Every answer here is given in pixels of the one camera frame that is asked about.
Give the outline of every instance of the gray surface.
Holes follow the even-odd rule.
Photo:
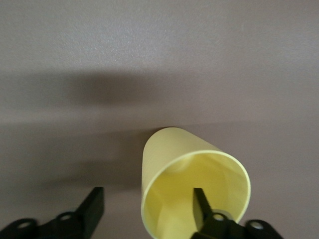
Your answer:
[[[150,238],[143,145],[179,126],[247,168],[244,219],[317,238],[317,0],[2,0],[0,33],[0,227],[103,185],[93,239]]]

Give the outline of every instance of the black bracket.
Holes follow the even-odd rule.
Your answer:
[[[0,231],[0,239],[89,239],[104,213],[104,190],[94,188],[75,212],[58,215],[41,226],[20,219]]]
[[[283,239],[265,221],[249,220],[243,227],[214,212],[201,188],[194,188],[193,213],[198,232],[191,239]]]

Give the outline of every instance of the yellow cup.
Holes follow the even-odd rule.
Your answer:
[[[250,181],[233,156],[176,127],[162,129],[143,152],[142,219],[156,239],[188,239],[197,231],[193,188],[202,188],[212,209],[238,222],[250,198]]]

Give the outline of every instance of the cup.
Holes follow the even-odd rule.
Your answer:
[[[213,210],[238,222],[250,198],[250,180],[233,156],[181,128],[153,134],[143,152],[142,219],[155,239],[188,239],[197,231],[193,189],[202,188]]]

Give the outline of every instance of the yellow cylinder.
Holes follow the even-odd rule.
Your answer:
[[[180,128],[153,134],[143,152],[141,207],[153,238],[188,239],[197,231],[193,188],[202,188],[212,209],[237,222],[249,203],[249,176],[233,156]]]

